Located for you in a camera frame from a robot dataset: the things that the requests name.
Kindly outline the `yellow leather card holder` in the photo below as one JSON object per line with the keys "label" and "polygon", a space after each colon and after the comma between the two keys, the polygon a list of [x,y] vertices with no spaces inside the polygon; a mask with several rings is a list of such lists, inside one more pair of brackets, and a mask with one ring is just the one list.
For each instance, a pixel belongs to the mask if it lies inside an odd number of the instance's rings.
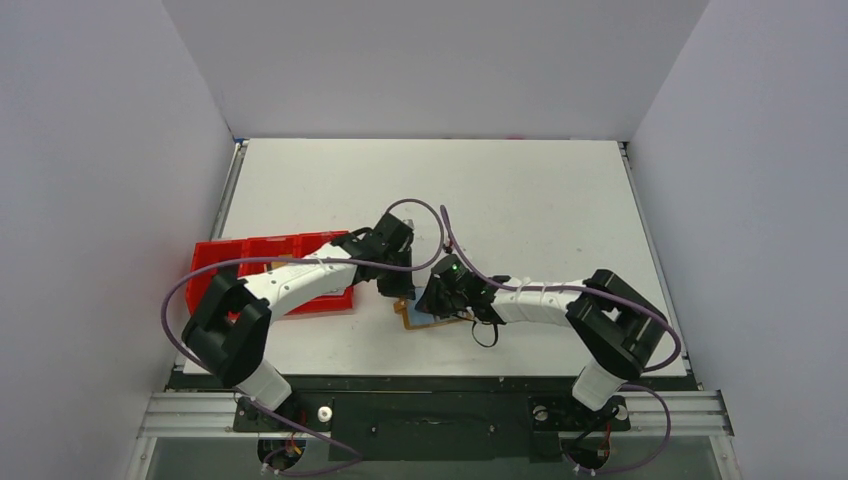
{"label": "yellow leather card holder", "polygon": [[442,318],[416,310],[415,307],[423,298],[424,290],[425,288],[423,286],[418,286],[415,288],[414,299],[398,298],[393,303],[394,313],[401,318],[402,325],[405,330],[417,331],[470,321],[470,318],[464,316]]}

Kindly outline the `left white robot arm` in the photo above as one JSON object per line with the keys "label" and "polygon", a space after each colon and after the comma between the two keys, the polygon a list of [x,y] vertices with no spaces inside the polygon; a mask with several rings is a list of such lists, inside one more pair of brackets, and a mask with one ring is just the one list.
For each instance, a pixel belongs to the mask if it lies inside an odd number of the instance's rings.
{"label": "left white robot arm", "polygon": [[223,386],[254,400],[272,429],[291,427],[298,402],[283,375],[265,357],[272,323],[321,296],[375,280],[388,286],[392,274],[411,267],[414,229],[384,214],[373,227],[345,232],[310,254],[278,268],[232,277],[212,277],[181,340]]}

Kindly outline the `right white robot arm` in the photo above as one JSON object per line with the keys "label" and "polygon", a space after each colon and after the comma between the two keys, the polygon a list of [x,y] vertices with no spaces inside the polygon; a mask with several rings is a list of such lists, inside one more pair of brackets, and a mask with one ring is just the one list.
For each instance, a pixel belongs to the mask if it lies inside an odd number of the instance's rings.
{"label": "right white robot arm", "polygon": [[566,418],[578,427],[592,425],[625,383],[648,371],[667,332],[664,315],[610,270],[564,284],[485,277],[455,254],[431,269],[414,308],[495,328],[520,322],[571,328],[590,354],[563,402]]}

